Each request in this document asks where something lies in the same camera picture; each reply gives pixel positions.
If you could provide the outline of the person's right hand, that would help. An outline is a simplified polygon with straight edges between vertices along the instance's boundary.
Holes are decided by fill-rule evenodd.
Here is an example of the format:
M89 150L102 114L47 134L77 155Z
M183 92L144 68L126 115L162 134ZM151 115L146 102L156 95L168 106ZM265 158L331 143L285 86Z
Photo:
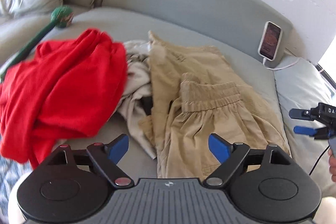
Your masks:
M331 174L331 180L336 182L336 158L331 148L328 150L329 155L329 172Z

